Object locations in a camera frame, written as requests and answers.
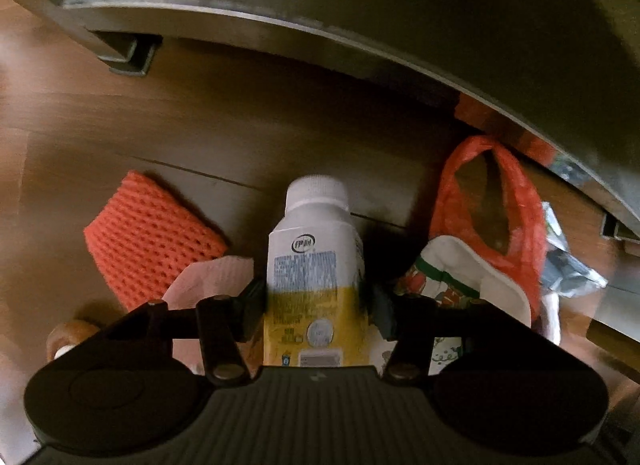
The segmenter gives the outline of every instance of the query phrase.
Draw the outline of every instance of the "bottle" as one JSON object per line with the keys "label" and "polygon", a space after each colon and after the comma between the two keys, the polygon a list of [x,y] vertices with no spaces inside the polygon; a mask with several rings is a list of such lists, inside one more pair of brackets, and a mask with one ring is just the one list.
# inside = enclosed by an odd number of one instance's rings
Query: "bottle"
{"label": "bottle", "polygon": [[265,365],[368,364],[363,278],[344,185],[322,175],[295,180],[285,216],[269,235]]}

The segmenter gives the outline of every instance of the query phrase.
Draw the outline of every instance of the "white circle on label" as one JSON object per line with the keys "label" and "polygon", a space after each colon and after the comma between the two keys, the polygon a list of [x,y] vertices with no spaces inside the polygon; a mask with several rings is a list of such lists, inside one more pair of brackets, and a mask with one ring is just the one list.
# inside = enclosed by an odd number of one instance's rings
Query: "white circle on label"
{"label": "white circle on label", "polygon": [[309,324],[306,340],[313,348],[327,347],[334,339],[334,325],[329,319],[317,319]]}

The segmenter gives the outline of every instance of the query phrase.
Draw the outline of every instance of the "brand logo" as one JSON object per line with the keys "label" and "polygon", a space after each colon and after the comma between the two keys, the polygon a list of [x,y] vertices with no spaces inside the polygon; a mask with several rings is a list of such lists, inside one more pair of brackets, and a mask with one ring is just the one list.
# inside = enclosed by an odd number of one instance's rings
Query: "brand logo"
{"label": "brand logo", "polygon": [[293,243],[291,243],[291,250],[297,254],[304,254],[313,248],[314,244],[316,244],[316,238],[314,236],[311,234],[302,234],[293,240]]}

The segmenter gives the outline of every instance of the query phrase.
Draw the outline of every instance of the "orange object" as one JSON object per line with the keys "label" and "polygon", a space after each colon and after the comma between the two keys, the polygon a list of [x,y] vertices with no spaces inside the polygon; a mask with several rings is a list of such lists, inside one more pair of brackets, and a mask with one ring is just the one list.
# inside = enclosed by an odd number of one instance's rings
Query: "orange object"
{"label": "orange object", "polygon": [[107,285],[129,311],[160,299],[191,263],[226,251],[221,236],[134,170],[84,229],[84,239]]}
{"label": "orange object", "polygon": [[[506,255],[488,247],[473,227],[456,171],[486,150],[492,150],[502,178],[502,200],[510,230]],[[531,318],[540,311],[540,274],[546,257],[546,230],[542,203],[536,188],[518,160],[497,140],[472,136],[463,141],[447,160],[431,219],[430,239],[454,236],[496,270],[511,277],[529,299]]]}

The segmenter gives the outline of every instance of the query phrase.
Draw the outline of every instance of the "white bottle cap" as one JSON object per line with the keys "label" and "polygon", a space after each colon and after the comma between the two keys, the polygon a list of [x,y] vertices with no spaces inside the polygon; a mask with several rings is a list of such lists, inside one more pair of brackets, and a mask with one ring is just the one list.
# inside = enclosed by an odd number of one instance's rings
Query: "white bottle cap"
{"label": "white bottle cap", "polygon": [[331,176],[304,176],[289,185],[285,213],[309,203],[327,203],[349,212],[347,189],[340,180]]}

